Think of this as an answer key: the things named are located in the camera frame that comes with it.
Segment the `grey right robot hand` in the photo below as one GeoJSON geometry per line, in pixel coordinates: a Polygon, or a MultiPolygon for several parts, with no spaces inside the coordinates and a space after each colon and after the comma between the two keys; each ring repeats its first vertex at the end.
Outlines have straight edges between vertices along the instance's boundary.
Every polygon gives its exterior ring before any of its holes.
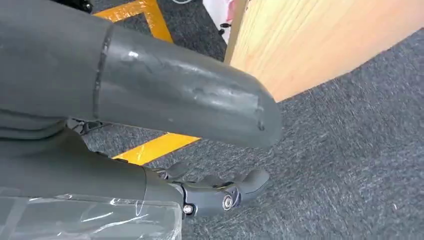
{"type": "Polygon", "coordinates": [[[88,149],[69,119],[268,147],[274,98],[213,58],[52,0],[0,3],[0,237],[179,240],[185,217],[256,198],[264,170],[183,182],[88,149]]]}

